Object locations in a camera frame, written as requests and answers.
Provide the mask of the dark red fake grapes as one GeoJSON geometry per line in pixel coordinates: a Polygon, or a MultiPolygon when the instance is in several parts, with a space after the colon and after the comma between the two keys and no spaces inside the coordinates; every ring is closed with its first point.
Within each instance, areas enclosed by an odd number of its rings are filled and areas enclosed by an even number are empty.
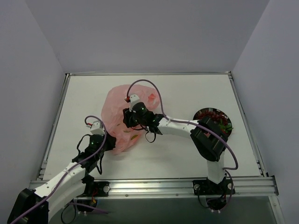
{"type": "Polygon", "coordinates": [[[205,117],[211,118],[213,121],[220,122],[220,120],[227,122],[227,118],[223,113],[217,113],[212,111],[205,111],[199,115],[198,119],[203,119],[205,117]]]}

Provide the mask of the red fake cherry tomatoes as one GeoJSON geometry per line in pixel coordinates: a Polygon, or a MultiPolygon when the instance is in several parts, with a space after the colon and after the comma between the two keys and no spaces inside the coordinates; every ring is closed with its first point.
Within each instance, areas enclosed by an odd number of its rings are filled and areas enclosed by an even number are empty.
{"type": "Polygon", "coordinates": [[[233,130],[233,127],[232,127],[232,124],[231,124],[231,123],[224,122],[224,121],[222,121],[222,120],[220,120],[219,126],[220,126],[220,129],[221,129],[223,132],[230,132],[230,131],[233,130]]]}

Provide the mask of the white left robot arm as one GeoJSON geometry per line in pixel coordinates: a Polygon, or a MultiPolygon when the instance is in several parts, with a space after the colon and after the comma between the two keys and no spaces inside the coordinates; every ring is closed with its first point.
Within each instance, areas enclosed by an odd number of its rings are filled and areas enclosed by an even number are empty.
{"type": "Polygon", "coordinates": [[[108,133],[89,135],[87,148],[63,171],[43,185],[19,193],[7,223],[47,224],[71,200],[93,193],[94,177],[90,173],[101,168],[104,153],[114,149],[115,144],[116,138],[108,133]]]}

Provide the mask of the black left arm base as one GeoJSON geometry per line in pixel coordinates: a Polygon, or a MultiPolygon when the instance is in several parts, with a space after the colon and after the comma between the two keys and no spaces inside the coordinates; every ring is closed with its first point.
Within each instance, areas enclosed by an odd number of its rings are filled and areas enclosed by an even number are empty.
{"type": "Polygon", "coordinates": [[[110,191],[110,182],[107,181],[95,181],[87,183],[84,193],[79,197],[85,199],[78,199],[79,204],[96,207],[98,204],[98,197],[108,197],[110,191]]]}

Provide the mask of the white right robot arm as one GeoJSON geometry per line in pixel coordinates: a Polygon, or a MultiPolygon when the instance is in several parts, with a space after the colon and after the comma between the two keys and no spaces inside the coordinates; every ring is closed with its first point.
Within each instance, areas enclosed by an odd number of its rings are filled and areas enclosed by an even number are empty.
{"type": "Polygon", "coordinates": [[[123,123],[127,128],[140,126],[154,135],[175,135],[191,139],[199,154],[207,160],[207,186],[217,193],[224,188],[224,156],[228,136],[210,118],[174,120],[149,111],[143,102],[123,109],[123,123]]]}

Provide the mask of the pink plastic bag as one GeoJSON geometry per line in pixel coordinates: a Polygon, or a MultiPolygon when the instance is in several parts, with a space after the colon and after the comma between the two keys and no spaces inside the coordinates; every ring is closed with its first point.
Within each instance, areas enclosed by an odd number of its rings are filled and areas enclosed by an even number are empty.
{"type": "MultiPolygon", "coordinates": [[[[143,130],[133,130],[127,128],[123,123],[123,109],[128,108],[129,104],[125,101],[128,84],[119,85],[112,88],[106,97],[101,111],[101,120],[104,122],[107,132],[116,138],[114,154],[120,154],[135,145],[143,135],[143,130]]],[[[145,106],[153,111],[159,104],[160,100],[156,89],[136,84],[130,92],[136,94],[145,106]]]]}

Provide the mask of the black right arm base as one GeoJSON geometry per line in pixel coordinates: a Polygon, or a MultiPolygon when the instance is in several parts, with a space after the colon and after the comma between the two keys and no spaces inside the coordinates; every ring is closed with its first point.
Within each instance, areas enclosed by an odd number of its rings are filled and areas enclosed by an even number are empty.
{"type": "Polygon", "coordinates": [[[235,186],[232,179],[224,177],[218,184],[209,179],[193,180],[193,192],[197,196],[200,205],[212,212],[220,213],[231,201],[235,194],[235,186]]]}

